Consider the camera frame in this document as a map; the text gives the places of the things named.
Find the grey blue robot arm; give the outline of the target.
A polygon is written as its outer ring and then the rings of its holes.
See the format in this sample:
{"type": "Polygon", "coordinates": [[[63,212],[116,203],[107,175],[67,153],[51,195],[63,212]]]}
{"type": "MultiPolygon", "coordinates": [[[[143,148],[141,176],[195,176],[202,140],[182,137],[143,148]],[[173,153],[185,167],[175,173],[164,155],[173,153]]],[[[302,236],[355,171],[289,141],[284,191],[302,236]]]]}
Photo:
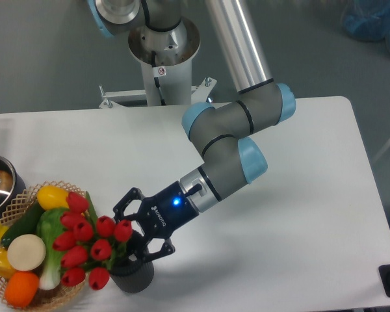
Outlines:
{"type": "Polygon", "coordinates": [[[293,93],[274,82],[244,1],[208,1],[239,99],[219,108],[195,103],[192,59],[200,46],[196,26],[181,13],[179,1],[89,1],[99,30],[108,37],[127,32],[129,50],[139,61],[149,106],[188,105],[181,124],[203,164],[154,196],[131,189],[114,207],[117,220],[128,216],[142,234],[127,245],[140,263],[174,252],[172,233],[250,184],[267,170],[251,136],[280,124],[296,110],[293,93]]]}

